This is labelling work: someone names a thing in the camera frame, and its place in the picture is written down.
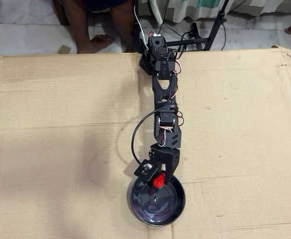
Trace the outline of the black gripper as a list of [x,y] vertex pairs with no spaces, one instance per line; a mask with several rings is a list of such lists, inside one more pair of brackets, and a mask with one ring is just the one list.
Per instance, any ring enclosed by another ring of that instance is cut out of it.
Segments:
[[151,145],[149,157],[161,161],[163,164],[165,164],[164,184],[167,185],[179,164],[180,150],[170,149],[168,147],[160,147],[156,143]]

